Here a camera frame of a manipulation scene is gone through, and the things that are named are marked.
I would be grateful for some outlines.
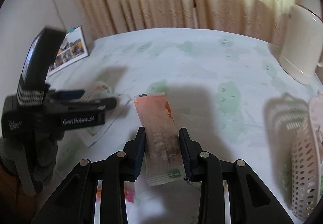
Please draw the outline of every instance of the perforated basket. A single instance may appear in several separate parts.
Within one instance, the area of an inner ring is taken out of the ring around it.
[[[292,145],[292,210],[293,214],[305,221],[320,200],[321,160],[319,139],[323,129],[323,97],[319,94],[309,102],[296,140]]]

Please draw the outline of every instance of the wall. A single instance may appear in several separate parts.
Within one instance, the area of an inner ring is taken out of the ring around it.
[[[66,28],[82,25],[86,43],[90,43],[92,38],[76,0],[56,3]],[[5,97],[17,90],[33,39],[45,25],[62,28],[52,0],[5,0],[0,8],[0,114]]]

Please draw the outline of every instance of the gloved hand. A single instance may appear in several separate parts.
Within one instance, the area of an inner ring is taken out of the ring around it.
[[[19,176],[26,195],[32,196],[35,192],[41,191],[34,186],[35,181],[43,186],[50,183],[56,164],[57,141],[63,137],[64,132],[50,134],[35,132],[34,143],[30,145],[34,148],[24,146],[15,137],[0,138],[2,167],[7,173]],[[34,192],[30,192],[31,186],[34,186]]]

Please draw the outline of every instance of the transparent packet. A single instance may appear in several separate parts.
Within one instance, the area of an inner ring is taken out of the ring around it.
[[[177,128],[165,94],[134,99],[146,131],[146,179],[149,186],[185,178]]]

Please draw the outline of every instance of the table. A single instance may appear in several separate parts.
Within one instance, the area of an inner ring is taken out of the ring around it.
[[[156,28],[94,42],[89,57],[47,80],[52,88],[86,88],[102,80],[114,91],[138,96],[165,92],[178,129],[219,159],[245,160],[288,211],[289,147],[306,103],[323,86],[291,78],[277,62],[279,48],[254,38],[215,30]],[[133,139],[140,126],[133,102],[107,133],[85,148],[74,132],[59,143],[57,167],[41,204],[82,158],[106,159]],[[196,223],[200,192],[184,181],[148,188],[145,166],[127,202],[129,224]]]

